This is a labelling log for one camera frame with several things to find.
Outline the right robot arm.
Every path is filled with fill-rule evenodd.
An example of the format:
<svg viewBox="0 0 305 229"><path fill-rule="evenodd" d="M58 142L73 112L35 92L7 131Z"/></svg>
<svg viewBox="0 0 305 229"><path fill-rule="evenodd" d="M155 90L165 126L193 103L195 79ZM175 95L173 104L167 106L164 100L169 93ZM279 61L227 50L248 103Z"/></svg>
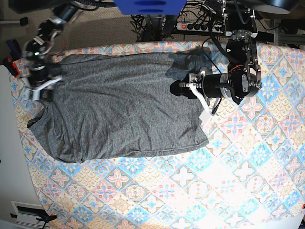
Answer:
<svg viewBox="0 0 305 229"><path fill-rule="evenodd" d="M40 86L54 75L53 69L57 64L52 62L48 53L54 46L55 37L62 33L64 25L79 10L80 6L72 2L55 7L53 15L40 24L36 36L25 44L23 57L29 70L26 76L29 88Z"/></svg>

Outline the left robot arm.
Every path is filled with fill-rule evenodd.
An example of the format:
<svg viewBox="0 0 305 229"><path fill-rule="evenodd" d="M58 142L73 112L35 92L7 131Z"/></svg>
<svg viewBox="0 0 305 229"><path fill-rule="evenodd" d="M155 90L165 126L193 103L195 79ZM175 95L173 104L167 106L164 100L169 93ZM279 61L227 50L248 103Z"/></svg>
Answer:
<svg viewBox="0 0 305 229"><path fill-rule="evenodd" d="M183 80L172 83L170 91L176 96L195 99L196 95L190 89L194 85L206 102L212 98L231 98L240 104L244 98L255 96L262 86L255 13L235 0L219 0L217 3L221 11L211 11L207 29L214 45L229 61L227 71L189 73Z"/></svg>

